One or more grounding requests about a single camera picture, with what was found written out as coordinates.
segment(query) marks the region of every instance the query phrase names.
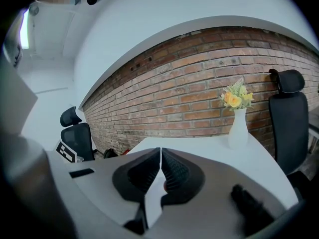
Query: yellow rose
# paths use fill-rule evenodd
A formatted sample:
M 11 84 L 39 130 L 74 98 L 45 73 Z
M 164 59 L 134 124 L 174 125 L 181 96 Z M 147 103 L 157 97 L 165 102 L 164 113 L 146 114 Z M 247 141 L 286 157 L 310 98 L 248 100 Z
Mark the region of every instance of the yellow rose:
M 253 100 L 253 93 L 249 93 L 243 96 L 244 100 L 249 100 L 252 101 Z
M 231 96 L 228 100 L 228 104 L 233 108 L 238 107 L 241 104 L 241 98 L 238 96 Z
M 225 102 L 228 103 L 229 98 L 231 97 L 231 93 L 230 92 L 226 92 L 225 93 Z
M 240 89 L 239 89 L 239 95 L 240 95 L 240 96 L 243 96 L 243 95 L 245 95 L 245 94 L 247 94 L 247 89 L 246 89 L 246 87 L 245 87 L 244 85 L 242 85 L 242 86 L 240 87 Z

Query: black office chair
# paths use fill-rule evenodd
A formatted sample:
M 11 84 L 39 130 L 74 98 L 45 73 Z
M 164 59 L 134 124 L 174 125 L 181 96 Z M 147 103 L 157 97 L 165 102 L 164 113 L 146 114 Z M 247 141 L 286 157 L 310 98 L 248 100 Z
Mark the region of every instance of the black office chair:
M 95 160 L 90 127 L 87 123 L 80 123 L 82 120 L 75 113 L 75 106 L 62 113 L 60 123 L 67 127 L 61 132 L 62 141 L 72 148 L 84 161 Z
M 287 175 L 298 198 L 305 198 L 310 182 L 302 172 L 294 172 L 303 163 L 308 151 L 308 103 L 300 92 L 305 80 L 296 70 L 278 72 L 271 69 L 269 72 L 277 76 L 279 90 L 279 94 L 269 98 L 275 160 Z

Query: chair headrest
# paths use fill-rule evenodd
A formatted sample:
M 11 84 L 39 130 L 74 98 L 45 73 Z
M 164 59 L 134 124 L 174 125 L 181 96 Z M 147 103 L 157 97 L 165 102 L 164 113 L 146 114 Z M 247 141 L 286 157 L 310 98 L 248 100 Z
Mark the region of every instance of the chair headrest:
M 270 69 L 269 72 L 277 76 L 278 90 L 280 93 L 295 93 L 302 90 L 305 86 L 305 80 L 297 70 L 287 70 L 278 72 Z
M 60 118 L 61 126 L 67 127 L 70 125 L 75 125 L 81 122 L 82 120 L 75 113 L 75 106 L 67 109 L 62 113 Z

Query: white table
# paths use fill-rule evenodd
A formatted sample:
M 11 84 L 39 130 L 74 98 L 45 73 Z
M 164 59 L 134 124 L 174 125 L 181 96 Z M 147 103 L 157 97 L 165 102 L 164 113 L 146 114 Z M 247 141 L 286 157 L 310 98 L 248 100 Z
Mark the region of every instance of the white table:
M 249 135 L 247 146 L 232 150 L 226 135 L 196 138 L 147 137 L 129 154 L 148 148 L 165 147 L 192 153 L 228 164 L 272 193 L 286 209 L 298 203 L 297 196 L 284 172 L 267 150 Z

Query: ceiling light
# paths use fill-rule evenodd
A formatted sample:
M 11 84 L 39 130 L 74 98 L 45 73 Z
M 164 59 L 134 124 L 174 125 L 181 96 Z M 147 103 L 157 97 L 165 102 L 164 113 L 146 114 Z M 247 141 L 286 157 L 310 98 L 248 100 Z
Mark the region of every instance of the ceiling light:
M 22 22 L 22 27 L 21 27 L 21 30 L 20 30 L 20 41 L 21 41 L 22 49 L 28 49 L 29 48 L 28 29 L 27 29 L 28 16 L 29 16 L 29 10 L 27 10 L 23 14 L 23 22 Z

